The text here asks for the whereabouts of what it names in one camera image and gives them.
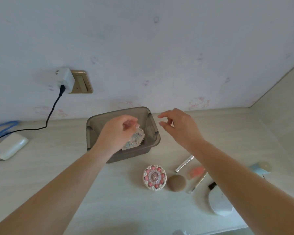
pink decorated compact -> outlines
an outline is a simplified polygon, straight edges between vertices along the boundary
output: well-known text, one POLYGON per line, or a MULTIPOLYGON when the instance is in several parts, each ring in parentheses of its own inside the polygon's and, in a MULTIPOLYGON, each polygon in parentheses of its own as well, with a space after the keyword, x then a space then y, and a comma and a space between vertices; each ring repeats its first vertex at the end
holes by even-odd
POLYGON ((166 184, 166 179, 165 170, 158 165, 148 166, 143 173, 143 182, 150 190, 161 190, 166 184))

power cord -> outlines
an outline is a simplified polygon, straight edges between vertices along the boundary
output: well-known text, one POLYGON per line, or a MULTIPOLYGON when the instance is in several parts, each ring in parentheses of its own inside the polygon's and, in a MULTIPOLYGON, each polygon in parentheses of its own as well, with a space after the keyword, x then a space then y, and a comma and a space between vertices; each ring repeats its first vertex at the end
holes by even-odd
POLYGON ((55 105, 57 104, 58 100, 60 99, 60 97, 62 96, 62 94, 64 93, 64 91, 65 91, 65 86, 64 86, 64 85, 61 85, 61 86, 60 86, 60 93, 59 93, 59 96, 58 96, 57 100, 55 101, 55 103, 53 104, 53 107, 52 107, 52 109, 51 109, 51 111, 50 111, 50 114, 48 115, 48 118, 47 118, 47 120, 46 120, 46 126, 41 127, 41 128, 35 128, 35 129, 19 129, 19 130, 15 130, 15 131, 12 131, 12 132, 9 132, 9 133, 6 133, 6 134, 0 136, 0 138, 2 138, 2 137, 4 137, 4 136, 7 136, 7 135, 9 135, 9 134, 15 133, 15 132, 19 132, 19 131, 25 131, 25 130, 32 130, 32 131, 33 131, 33 130, 40 130, 40 129, 43 129, 43 128, 47 128, 47 126, 48 126, 48 121, 49 121, 49 119, 50 119, 50 116, 51 116, 53 110, 55 109, 55 105))

hand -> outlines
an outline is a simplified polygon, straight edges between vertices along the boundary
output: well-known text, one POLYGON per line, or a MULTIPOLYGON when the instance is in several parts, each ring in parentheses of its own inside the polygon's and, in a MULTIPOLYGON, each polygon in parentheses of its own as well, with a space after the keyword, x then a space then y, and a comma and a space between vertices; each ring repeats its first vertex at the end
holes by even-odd
POLYGON ((158 118, 168 118, 168 122, 159 122, 165 131, 167 131, 174 140, 190 151, 191 146, 195 143, 204 142, 204 138, 194 121, 194 119, 179 109, 168 110, 158 115, 158 118))
POLYGON ((137 118, 121 115, 108 121, 91 150, 99 150, 109 158, 119 151, 139 127, 137 118))

brown sponge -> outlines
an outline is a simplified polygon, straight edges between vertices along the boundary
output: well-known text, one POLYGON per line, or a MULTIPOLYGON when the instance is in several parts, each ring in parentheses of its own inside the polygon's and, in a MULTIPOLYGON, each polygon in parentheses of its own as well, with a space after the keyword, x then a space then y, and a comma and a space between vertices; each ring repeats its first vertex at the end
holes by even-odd
POLYGON ((168 179, 167 185, 170 190, 172 190, 174 192, 178 192, 178 191, 181 191, 185 188, 186 180, 181 175, 173 175, 168 179))

plastic bin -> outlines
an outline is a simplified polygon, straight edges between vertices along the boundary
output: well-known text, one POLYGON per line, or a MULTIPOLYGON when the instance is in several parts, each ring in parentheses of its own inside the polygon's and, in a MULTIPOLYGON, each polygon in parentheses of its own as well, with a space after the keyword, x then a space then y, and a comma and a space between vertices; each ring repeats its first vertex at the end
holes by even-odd
POLYGON ((145 138, 142 144, 127 150, 120 150, 113 154, 107 163, 121 161, 127 158, 136 157, 148 153, 150 149, 160 143, 160 134, 158 132, 154 118, 147 107, 135 107, 124 110, 112 111, 90 117, 86 123, 87 150, 89 151, 98 139, 103 126, 110 119, 120 115, 132 115, 138 118, 140 128, 145 132, 145 138))

